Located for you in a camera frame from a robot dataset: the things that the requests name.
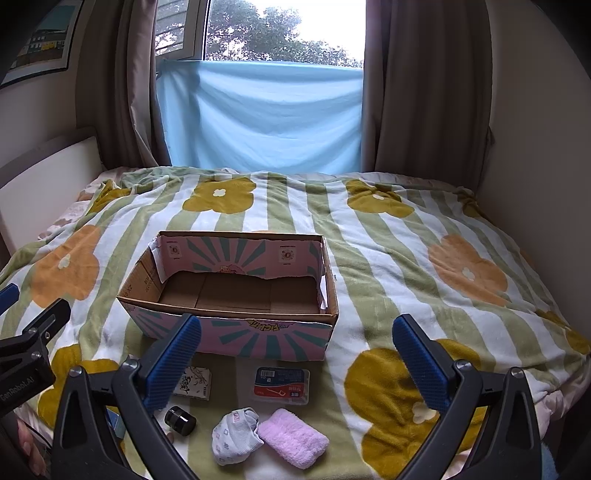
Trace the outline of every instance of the window glass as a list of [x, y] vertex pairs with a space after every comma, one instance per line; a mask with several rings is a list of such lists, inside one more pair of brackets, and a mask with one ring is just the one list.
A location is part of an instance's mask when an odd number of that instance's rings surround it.
[[206, 60], [360, 68], [365, 0], [211, 0]]

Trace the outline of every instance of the yellow flower print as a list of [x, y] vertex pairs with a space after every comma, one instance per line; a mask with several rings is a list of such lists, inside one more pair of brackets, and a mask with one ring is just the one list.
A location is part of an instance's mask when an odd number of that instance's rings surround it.
[[554, 312], [544, 312], [543, 310], [536, 310], [535, 314], [538, 317], [542, 317], [546, 320], [551, 321], [555, 325], [558, 325], [564, 330], [564, 335], [566, 337], [566, 341], [568, 341], [570, 347], [575, 351], [580, 353], [581, 355], [588, 355], [591, 353], [591, 346], [589, 342], [580, 334], [575, 332], [567, 323], [561, 319], [558, 315]]
[[88, 210], [88, 213], [100, 212], [113, 200], [121, 197], [127, 197], [131, 193], [131, 189], [120, 189], [115, 186], [113, 180], [107, 180], [105, 186], [100, 191], [96, 200], [92, 203], [92, 206]]
[[[464, 358], [477, 368], [478, 354], [453, 340], [438, 340], [453, 359]], [[345, 378], [345, 394], [355, 413], [372, 423], [361, 441], [364, 461], [384, 479], [394, 479], [413, 457], [437, 422], [397, 351], [373, 348], [359, 354]], [[478, 408], [459, 451], [470, 448], [486, 408]]]
[[60, 348], [51, 362], [51, 369], [56, 376], [56, 381], [53, 387], [41, 394], [37, 404], [39, 417], [51, 428], [56, 426], [57, 408], [60, 404], [61, 392], [64, 390], [68, 378], [68, 372], [76, 365], [81, 365], [90, 374], [109, 372], [119, 368], [117, 362], [108, 358], [82, 360], [82, 352], [78, 343]]
[[248, 210], [254, 202], [251, 193], [256, 184], [247, 177], [222, 181], [206, 181], [195, 187], [188, 200], [183, 203], [183, 210], [218, 213], [239, 213]]
[[349, 180], [346, 187], [349, 193], [347, 205], [353, 210], [387, 213], [398, 218], [404, 218], [414, 212], [414, 208], [403, 203], [400, 195], [390, 191], [389, 186], [376, 184], [370, 187], [361, 180]]

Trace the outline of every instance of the tree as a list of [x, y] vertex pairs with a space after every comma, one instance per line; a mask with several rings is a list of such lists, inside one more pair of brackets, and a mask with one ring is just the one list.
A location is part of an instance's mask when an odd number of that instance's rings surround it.
[[[296, 61], [362, 67], [362, 62], [350, 58], [343, 48], [332, 47], [324, 41], [300, 39], [296, 30], [300, 23], [300, 15], [293, 9], [269, 7], [260, 14], [247, 0], [212, 0], [205, 59]], [[169, 28], [178, 26], [180, 24], [172, 24]], [[168, 32], [161, 41], [172, 44], [178, 41], [178, 36], [178, 31]]]

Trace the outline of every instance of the bed sheet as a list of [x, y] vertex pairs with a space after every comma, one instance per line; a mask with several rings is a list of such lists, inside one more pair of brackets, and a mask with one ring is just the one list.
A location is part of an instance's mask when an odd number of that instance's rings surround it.
[[[0, 317], [3, 338], [56, 297], [72, 318], [49, 345], [56, 384], [29, 402], [53, 424], [68, 369], [115, 369], [143, 337], [116, 301], [120, 285], [160, 230], [317, 232], [327, 239], [340, 317], [324, 362], [310, 370], [310, 402], [290, 410], [330, 439], [305, 472], [268, 447], [233, 468], [217, 466], [211, 431], [229, 411], [250, 406], [267, 418], [279, 405], [251, 398], [255, 370], [273, 359], [197, 354], [212, 371], [208, 402], [173, 397], [197, 417], [175, 447], [200, 478], [266, 480], [394, 478], [437, 420], [414, 388], [391, 339], [392, 319], [410, 313], [454, 358], [487, 371], [525, 369], [542, 434], [590, 380], [589, 344], [571, 330], [515, 242], [494, 227], [472, 193], [391, 174], [283, 176], [159, 167], [105, 183], [77, 221], [21, 248], [0, 274], [21, 298]], [[448, 474], [466, 458], [478, 410]], [[133, 469], [143, 464], [127, 437]]]

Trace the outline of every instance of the white sock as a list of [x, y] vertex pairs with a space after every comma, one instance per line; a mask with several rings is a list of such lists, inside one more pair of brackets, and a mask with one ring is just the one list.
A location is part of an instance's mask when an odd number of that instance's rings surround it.
[[240, 463], [263, 445], [258, 433], [258, 415], [241, 408], [224, 415], [212, 432], [213, 457], [218, 465]]

